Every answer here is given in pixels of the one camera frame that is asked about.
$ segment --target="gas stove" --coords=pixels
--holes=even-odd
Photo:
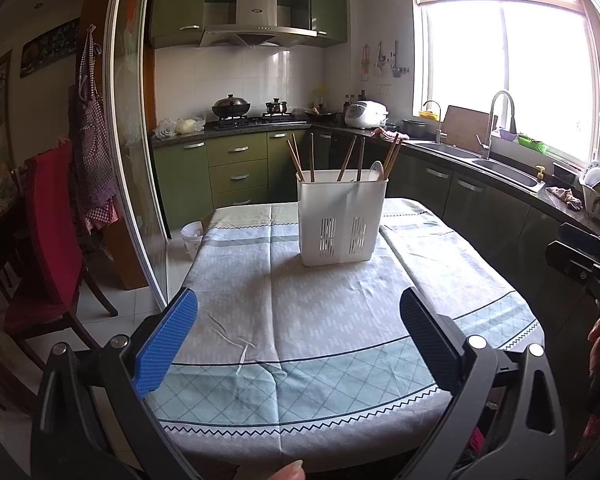
[[[306,121],[297,119],[291,114],[263,114],[262,117],[229,117],[220,119],[214,126],[215,130],[237,130],[250,126],[266,126],[267,124],[283,124],[285,126],[298,126]]]

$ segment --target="wall picture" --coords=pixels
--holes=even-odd
[[[36,70],[73,54],[79,23],[80,18],[63,23],[25,44],[22,47],[20,77],[32,74]]]

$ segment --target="white tile backsplash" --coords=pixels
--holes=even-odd
[[[155,101],[158,120],[206,113],[228,94],[251,103],[250,116],[266,111],[274,97],[288,109],[306,107],[324,85],[324,49],[298,45],[239,47],[173,46],[155,51]]]

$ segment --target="faucet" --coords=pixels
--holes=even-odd
[[[427,103],[435,103],[438,105],[438,129],[436,130],[436,144],[440,144],[442,137],[446,137],[446,134],[442,133],[442,126],[440,125],[440,123],[442,121],[442,107],[440,106],[439,102],[434,101],[433,99],[424,101],[424,103],[422,104],[422,107],[423,108],[426,107]]]
[[[516,134],[518,132],[516,130],[516,105],[513,104],[513,97],[511,97],[511,94],[509,92],[507,92],[506,90],[500,90],[500,91],[496,92],[496,95],[494,95],[493,99],[491,100],[491,110],[489,111],[489,122],[487,124],[487,136],[484,141],[484,144],[480,140],[480,137],[476,136],[476,137],[478,137],[478,142],[480,142],[480,145],[482,146],[482,158],[484,158],[485,160],[489,160],[489,154],[491,153],[491,131],[493,130],[493,109],[495,108],[496,99],[498,98],[499,95],[506,95],[509,98],[509,101],[511,102],[511,122],[510,122],[509,131],[512,134]]]

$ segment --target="metal screw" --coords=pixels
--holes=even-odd
[[[111,338],[111,346],[113,346],[113,348],[124,348],[128,343],[129,343],[129,338],[126,335],[117,335],[117,336],[113,336]]]
[[[56,343],[51,349],[54,355],[62,355],[66,352],[66,343]]]
[[[542,348],[539,344],[532,343],[529,345],[529,352],[535,355],[536,357],[542,357],[544,354],[544,348]]]
[[[469,336],[469,345],[471,345],[473,348],[481,350],[487,346],[487,340],[481,335],[472,335]]]

